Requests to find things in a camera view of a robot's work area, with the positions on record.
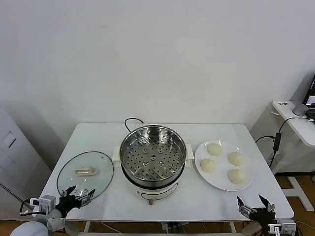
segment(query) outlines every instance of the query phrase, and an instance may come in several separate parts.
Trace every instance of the robotic arm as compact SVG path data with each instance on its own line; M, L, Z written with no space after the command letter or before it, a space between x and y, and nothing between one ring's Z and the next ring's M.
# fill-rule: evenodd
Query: robotic arm
M11 236L50 236L52 232L64 228L65 218L67 214L74 208L81 208L92 201L95 189L86 195L75 196L71 195L76 186L72 186L65 191L62 191L59 197L59 203L56 205L54 196L45 195L39 199L31 198L22 202L20 215L36 214L35 221L30 221L17 227ZM24 203L29 203L31 206L38 206L38 212L28 211L22 212Z
M275 220L275 205L259 196L265 207L251 208L237 197L238 211L250 220L257 221L264 236L296 236L296 223L291 219Z

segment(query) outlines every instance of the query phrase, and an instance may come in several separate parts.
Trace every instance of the power cord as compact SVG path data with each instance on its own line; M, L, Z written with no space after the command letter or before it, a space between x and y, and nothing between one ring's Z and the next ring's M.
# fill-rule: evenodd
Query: power cord
M310 225L308 225L308 224L306 224L306 223L304 223L304 222L302 222L302 221L298 221L298 220L294 220L294 221L295 221L295 222L298 222L298 223L301 223L301 224L303 224L303 225L305 225L305 226L307 226L307 227L310 227L311 229L315 230L314 227L312 227L312 226L310 226Z
M130 119L136 119L136 120L138 120L138 121L140 121L141 123L143 123L144 124L144 122L142 121L142 120L140 120L140 119L138 119L138 118L135 118L135 117L133 117L133 118L127 118L127 119L125 119L125 127L127 128L127 130L129 131L129 133L131 133L131 131L130 131L130 129L128 128L128 126L127 126L127 121L128 120L130 120Z
M310 121L314 121L313 119L305 118L305 117L291 117L291 118L286 119L286 120L282 123L282 125L281 125L281 127L280 127L278 133L280 133L280 131L281 131L282 127L284 126L284 124L285 124L288 120L290 120L290 119L309 119Z
M211 234L211 233L206 229L205 225L204 225L202 222L201 222L201 225L202 225L202 227L205 229L205 231L206 231L207 233Z
M112 228L112 227L110 227L110 226L108 226L108 225L106 225L104 222L100 222L102 225L104 225L104 226L106 226L106 227L108 227L108 228L110 228L111 230L113 230L113 231L116 231L116 232L118 232L118 233L120 233L120 234L122 234L122 232L120 232L120 231L118 231L118 230L116 230L116 229L114 229L114 228Z
M20 206L20 216L35 215L35 214L45 215L46 214L45 212L42 212L42 211L29 212L28 210L26 210L26 211L22 212L24 203L29 204L30 200L31 199L26 199L26 200L22 201L21 206Z
M290 119L309 119L309 118L305 118L305 117L290 117L290 118L286 119L286 120L282 123L282 125L280 126L279 131L276 133L275 136L262 136L262 137L260 137L259 139L256 140L256 143L257 143L259 140L263 139L263 138L271 138L271 139L273 139L273 141L274 141L274 145L273 145L273 148L272 148L273 151L274 151L274 154L273 154L273 156L272 156L272 158L271 158L271 162L270 162L270 164L269 164L269 167L271 167L272 163L274 162L275 156L276 156L277 151L279 150L279 147L280 147L281 136L282 136L282 135L281 135L281 130L282 130L284 124L285 124L288 120L290 120Z
M274 139L275 139L275 136L262 136L262 137L260 137L259 139L257 139L255 143L257 143L259 140L261 140L261 139L263 139L263 138L271 138L272 140L274 140Z

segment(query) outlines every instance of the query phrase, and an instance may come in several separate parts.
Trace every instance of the glass lid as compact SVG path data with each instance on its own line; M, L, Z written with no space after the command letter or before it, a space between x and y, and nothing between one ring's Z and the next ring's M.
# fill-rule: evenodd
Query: glass lid
M114 175L112 160L104 153L87 151L68 161L57 178L57 189L62 190L76 185L72 194L81 196L95 189L93 199L99 196L110 184Z

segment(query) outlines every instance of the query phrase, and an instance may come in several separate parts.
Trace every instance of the wooden floor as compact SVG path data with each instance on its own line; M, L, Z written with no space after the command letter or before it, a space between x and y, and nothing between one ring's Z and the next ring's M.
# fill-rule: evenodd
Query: wooden floor
M306 195L310 199L313 206L315 206L315 183L312 182L311 176L298 176L296 177ZM276 177L281 188L291 188L291 185L286 177ZM303 205L298 198L290 197L288 198L295 216L294 220L305 222L306 224L315 228L315 211L307 212L304 210ZM0 221L0 236L9 236L10 233L21 225L21 221ZM85 222L75 222L76 226L83 231ZM106 223L107 225L119 230L122 233L165 233L162 230L160 223ZM301 229L303 236L314 236L315 230L301 224L297 223L298 227ZM230 232L229 223L204 223L205 228L211 233L228 233ZM242 228L241 222L235 222L236 230L239 232ZM185 232L188 234L193 233L207 233L203 228L201 223L189 223L184 225ZM112 229L107 228L100 222L92 222L90 227L90 232L96 233L114 233ZM180 227L179 232L183 233L183 229ZM64 236L65 234L54 233L55 236Z

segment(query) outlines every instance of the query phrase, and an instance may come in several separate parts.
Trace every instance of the white wall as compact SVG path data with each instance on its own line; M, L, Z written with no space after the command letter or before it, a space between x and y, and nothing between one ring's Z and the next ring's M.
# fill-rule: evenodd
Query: white wall
M314 1L3 0L0 102L53 166L79 122L254 124L315 65Z

